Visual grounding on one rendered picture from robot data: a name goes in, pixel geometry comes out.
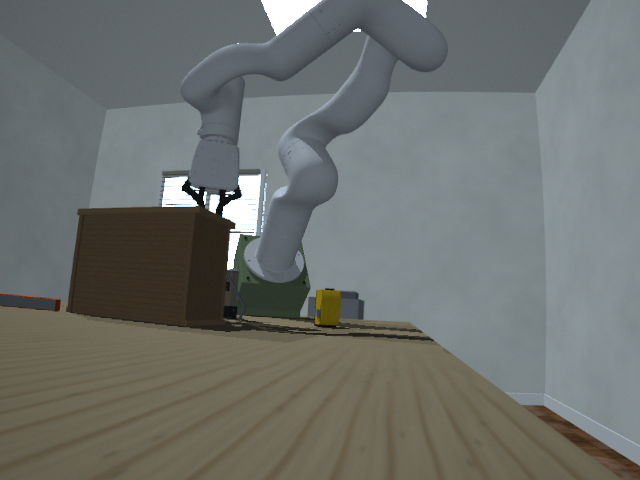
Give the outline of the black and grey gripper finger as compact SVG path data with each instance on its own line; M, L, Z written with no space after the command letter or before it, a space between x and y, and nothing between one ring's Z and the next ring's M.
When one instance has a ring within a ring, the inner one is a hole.
M198 206L202 206L205 208L205 204L204 204L204 193L205 193L205 187L199 187L199 191L198 193L193 190L192 188L190 188L191 183L189 182L189 176L186 179L186 181L184 182L184 184L181 187L181 190L185 193L187 193L188 195L190 195L194 201L197 203Z
M236 190L234 190L234 194L228 195L226 197L226 190L219 190L219 195L220 195L220 202L218 203L218 206L216 207L216 213L223 216L223 208L230 203L233 200L237 200L240 199L243 194L241 192L239 183L238 183L238 188Z

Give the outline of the dark brown wooden cabinet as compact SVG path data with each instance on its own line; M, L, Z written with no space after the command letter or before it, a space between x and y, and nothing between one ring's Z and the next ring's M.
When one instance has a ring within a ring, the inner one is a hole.
M78 209L66 312L222 325L231 221L202 206Z

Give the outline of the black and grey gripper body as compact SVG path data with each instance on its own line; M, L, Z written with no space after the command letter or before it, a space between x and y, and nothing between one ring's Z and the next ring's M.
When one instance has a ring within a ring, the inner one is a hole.
M239 148L231 141L222 138L199 140L191 161L190 187L196 191L205 187L205 192L218 194L220 189L233 189L226 190L227 195L233 194L238 188L239 165Z

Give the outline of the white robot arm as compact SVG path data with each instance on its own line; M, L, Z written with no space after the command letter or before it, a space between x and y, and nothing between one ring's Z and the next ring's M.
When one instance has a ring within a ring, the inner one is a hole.
M266 281L289 282L302 273L299 246L312 211L329 201L338 185L328 143L359 128L379 108L398 60L419 72L438 69L447 57L446 39L403 0L321 0L269 42L220 48L182 81L182 97L201 114L200 139L222 138L237 146L245 87L240 76L285 81L357 29L367 38L351 76L280 139L288 190L274 193L261 237L244 252L247 267Z

